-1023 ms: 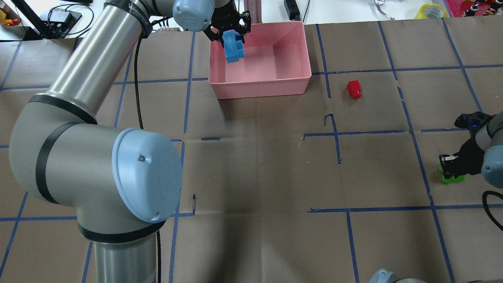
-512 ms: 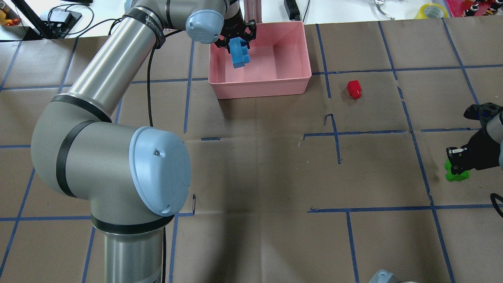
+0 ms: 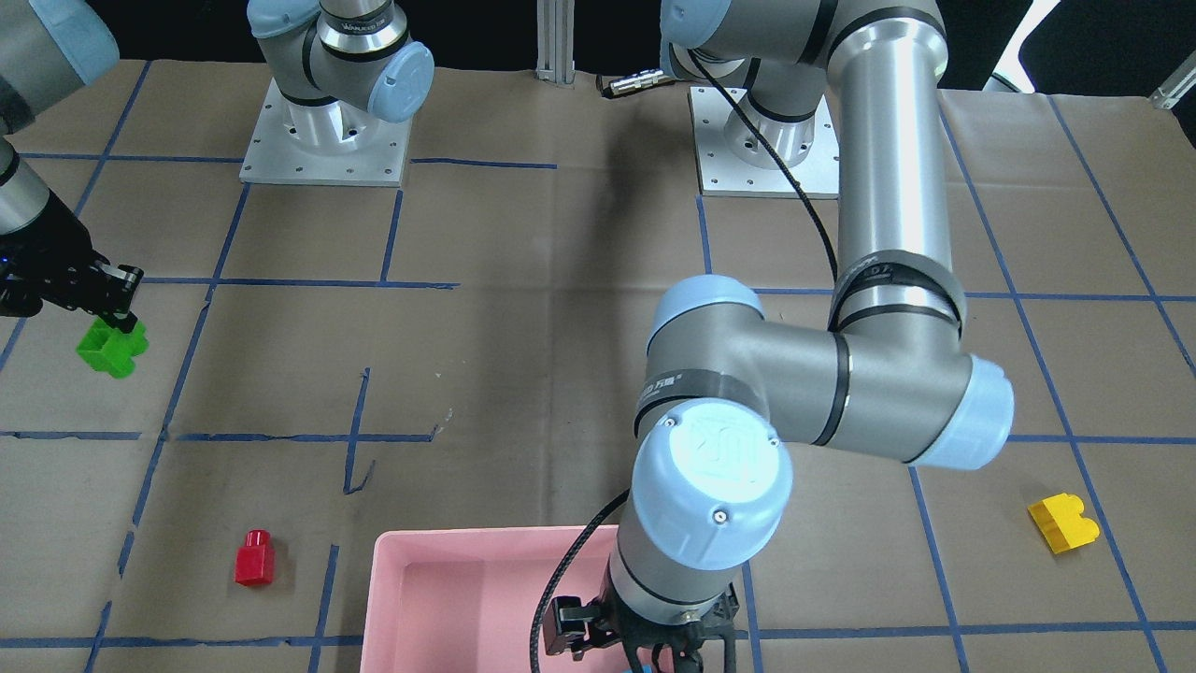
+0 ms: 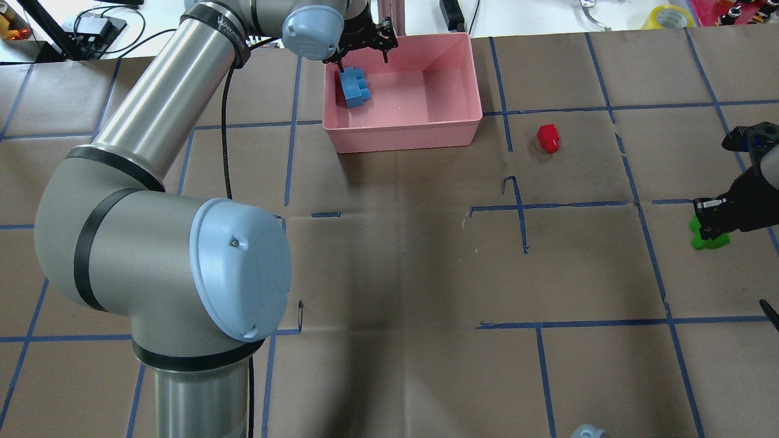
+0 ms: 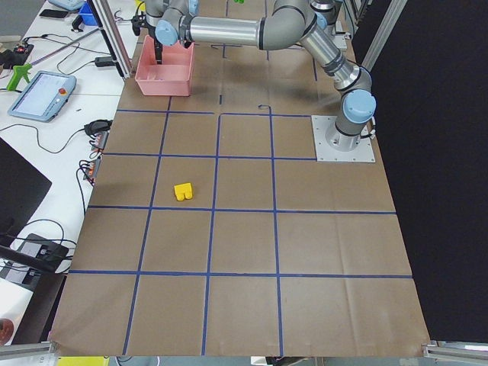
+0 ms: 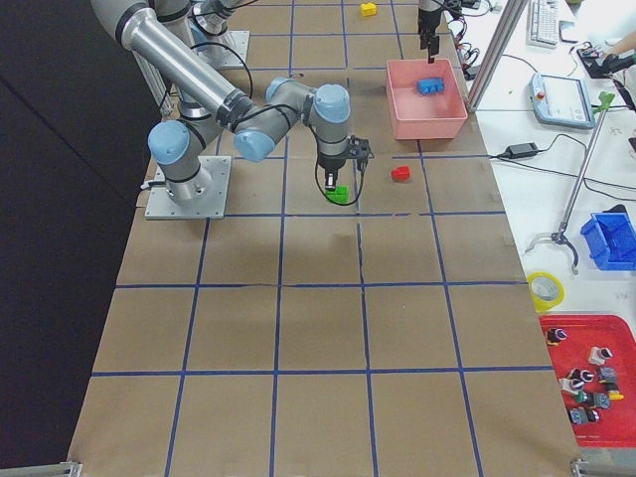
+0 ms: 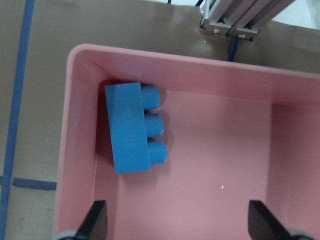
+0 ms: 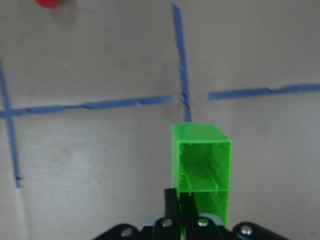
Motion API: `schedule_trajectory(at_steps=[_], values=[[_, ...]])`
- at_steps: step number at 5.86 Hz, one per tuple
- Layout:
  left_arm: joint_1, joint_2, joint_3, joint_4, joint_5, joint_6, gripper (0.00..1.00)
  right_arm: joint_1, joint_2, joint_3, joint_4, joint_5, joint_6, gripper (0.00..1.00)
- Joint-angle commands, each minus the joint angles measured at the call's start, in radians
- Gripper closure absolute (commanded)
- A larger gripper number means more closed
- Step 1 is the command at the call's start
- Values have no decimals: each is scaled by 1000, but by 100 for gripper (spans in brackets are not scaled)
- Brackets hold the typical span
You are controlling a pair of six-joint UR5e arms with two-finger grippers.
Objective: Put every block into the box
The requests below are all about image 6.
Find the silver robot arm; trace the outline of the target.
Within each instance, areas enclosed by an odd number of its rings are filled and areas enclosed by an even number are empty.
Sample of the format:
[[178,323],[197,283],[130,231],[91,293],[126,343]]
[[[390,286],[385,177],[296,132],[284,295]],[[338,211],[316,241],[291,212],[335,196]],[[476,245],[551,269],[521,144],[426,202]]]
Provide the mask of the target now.
[[[235,10],[251,4],[251,1],[203,1],[192,8],[192,18],[210,35],[219,34],[227,19]],[[432,64],[439,53],[437,28],[442,12],[446,9],[442,1],[418,2],[417,34],[419,47],[427,52],[427,61]]]
[[260,162],[296,122],[316,143],[314,179],[325,198],[337,189],[339,171],[350,160],[364,171],[367,140],[349,132],[350,97],[339,84],[317,88],[292,78],[276,78],[267,103],[214,67],[209,48],[225,48],[227,19],[240,1],[94,1],[93,12],[110,37],[139,61],[168,78],[178,90],[180,116],[155,126],[148,146],[165,176],[175,203],[188,204],[207,193],[212,175],[198,155],[225,129],[243,158]]

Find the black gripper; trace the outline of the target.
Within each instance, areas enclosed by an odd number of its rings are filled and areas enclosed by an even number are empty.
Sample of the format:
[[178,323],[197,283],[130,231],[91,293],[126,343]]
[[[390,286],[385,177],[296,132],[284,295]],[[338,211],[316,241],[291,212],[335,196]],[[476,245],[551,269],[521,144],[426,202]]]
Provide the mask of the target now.
[[349,160],[349,149],[345,148],[337,154],[330,154],[318,148],[317,163],[324,170],[324,186],[326,192],[335,192],[337,184],[344,183],[343,168]]
[[420,48],[427,50],[427,62],[433,64],[439,54],[439,36],[431,34],[428,37],[427,31],[435,31],[440,25],[442,6],[438,1],[419,0],[418,1],[418,30]]

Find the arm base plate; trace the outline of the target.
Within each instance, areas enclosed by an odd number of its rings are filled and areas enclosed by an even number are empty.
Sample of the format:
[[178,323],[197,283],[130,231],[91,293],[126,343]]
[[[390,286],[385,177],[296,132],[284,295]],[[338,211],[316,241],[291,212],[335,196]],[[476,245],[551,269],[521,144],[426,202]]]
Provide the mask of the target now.
[[221,35],[205,35],[198,55],[217,70],[240,69],[247,61],[249,31],[227,30]]
[[233,158],[200,155],[198,174],[187,182],[165,178],[158,167],[144,217],[147,220],[221,220],[225,216]]

